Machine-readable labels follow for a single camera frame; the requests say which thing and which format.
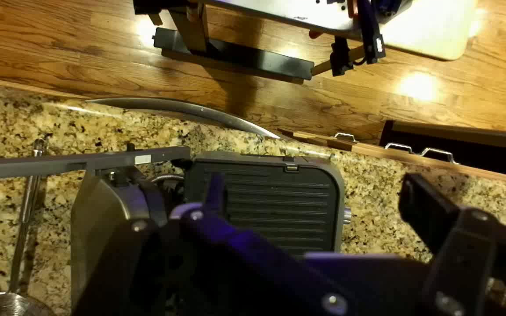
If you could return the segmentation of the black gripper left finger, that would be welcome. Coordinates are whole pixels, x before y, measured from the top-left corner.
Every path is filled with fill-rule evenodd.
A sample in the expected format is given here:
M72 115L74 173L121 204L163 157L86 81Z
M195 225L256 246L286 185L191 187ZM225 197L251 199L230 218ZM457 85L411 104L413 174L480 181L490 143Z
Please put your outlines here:
M169 206L135 167L82 180L70 225L74 316L214 316L190 281L197 250L181 220L205 217L200 202Z

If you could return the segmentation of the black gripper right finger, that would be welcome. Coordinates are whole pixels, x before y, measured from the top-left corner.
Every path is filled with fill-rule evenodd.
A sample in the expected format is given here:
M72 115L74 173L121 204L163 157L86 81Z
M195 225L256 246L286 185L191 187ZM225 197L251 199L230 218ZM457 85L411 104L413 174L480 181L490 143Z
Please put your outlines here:
M458 208L420 174L406 174L400 218L432 253L420 308L430 316L483 316L490 280L506 287L506 225L478 208Z

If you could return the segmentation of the robot base stand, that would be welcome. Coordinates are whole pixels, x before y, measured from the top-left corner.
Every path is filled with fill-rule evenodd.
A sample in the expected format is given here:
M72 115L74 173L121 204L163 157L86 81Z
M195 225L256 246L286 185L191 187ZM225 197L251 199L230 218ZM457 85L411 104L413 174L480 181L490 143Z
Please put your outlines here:
M390 50L457 60L478 0L132 0L165 55L283 81L342 76Z

